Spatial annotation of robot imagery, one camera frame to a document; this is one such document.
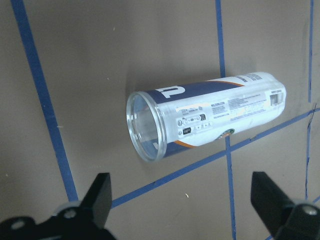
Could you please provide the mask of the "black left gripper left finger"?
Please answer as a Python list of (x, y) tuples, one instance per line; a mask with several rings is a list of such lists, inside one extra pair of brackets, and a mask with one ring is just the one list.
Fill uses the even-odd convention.
[(107, 222), (111, 206), (111, 176), (108, 172), (99, 173), (79, 207), (99, 229), (103, 229)]

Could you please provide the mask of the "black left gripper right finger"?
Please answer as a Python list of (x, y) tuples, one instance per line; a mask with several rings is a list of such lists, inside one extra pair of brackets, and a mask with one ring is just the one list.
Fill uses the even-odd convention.
[(285, 225), (295, 207), (294, 202), (263, 171), (252, 173), (250, 201), (272, 237)]

